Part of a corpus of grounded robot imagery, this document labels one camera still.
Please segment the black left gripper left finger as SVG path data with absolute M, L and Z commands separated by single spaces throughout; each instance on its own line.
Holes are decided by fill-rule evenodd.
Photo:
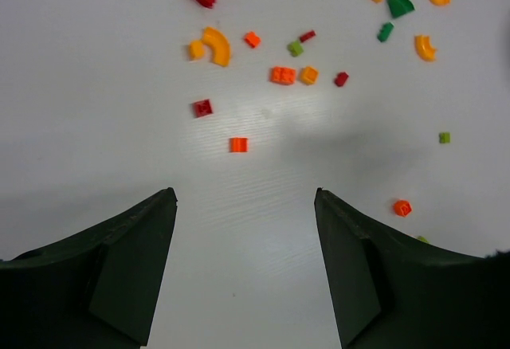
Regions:
M 2 347 L 146 347 L 176 214 L 175 192 L 166 188 L 113 218 L 3 261 Z

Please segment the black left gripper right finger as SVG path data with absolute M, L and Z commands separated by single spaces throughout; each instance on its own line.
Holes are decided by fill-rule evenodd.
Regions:
M 342 347 L 508 347 L 508 253 L 427 244 L 324 189 L 314 207 Z

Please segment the orange lego middle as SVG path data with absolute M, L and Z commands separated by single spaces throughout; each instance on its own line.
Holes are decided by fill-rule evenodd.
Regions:
M 402 218 L 407 217 L 413 211 L 411 203 L 405 199 L 397 200 L 393 204 L 392 208 L 393 208 L 394 213 L 397 216 L 402 217 Z

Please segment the lime green lego middle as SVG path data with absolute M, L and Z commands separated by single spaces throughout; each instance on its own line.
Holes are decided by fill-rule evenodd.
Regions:
M 440 144 L 449 144 L 451 143 L 451 134 L 447 131 L 442 131 L 438 133 L 438 142 Z

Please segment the orange small lego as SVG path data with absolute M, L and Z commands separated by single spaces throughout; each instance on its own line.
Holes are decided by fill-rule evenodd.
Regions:
M 233 137 L 229 140 L 230 153 L 246 153 L 249 151 L 249 139 L 246 137 Z

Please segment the dark red square lego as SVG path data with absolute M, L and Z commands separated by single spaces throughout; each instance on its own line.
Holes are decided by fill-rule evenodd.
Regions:
M 193 113 L 196 118 L 209 116 L 214 113 L 212 104 L 209 99 L 196 101 L 192 104 Z

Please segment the yellow-orange lego centre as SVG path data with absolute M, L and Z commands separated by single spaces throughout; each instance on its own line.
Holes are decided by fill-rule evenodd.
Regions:
M 300 71 L 300 81 L 306 85 L 314 85 L 319 77 L 319 71 L 312 67 L 306 66 Z

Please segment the orange two-by-two lego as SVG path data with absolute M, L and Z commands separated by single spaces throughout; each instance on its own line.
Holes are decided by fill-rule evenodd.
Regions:
M 284 66 L 274 66 L 270 72 L 270 81 L 274 84 L 292 85 L 296 82 L 296 70 Z

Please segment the dark green sloped lego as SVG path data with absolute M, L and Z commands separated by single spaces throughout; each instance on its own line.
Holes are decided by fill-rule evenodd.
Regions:
M 400 18 L 415 11 L 414 4 L 411 0 L 386 0 L 386 3 L 393 19 Z

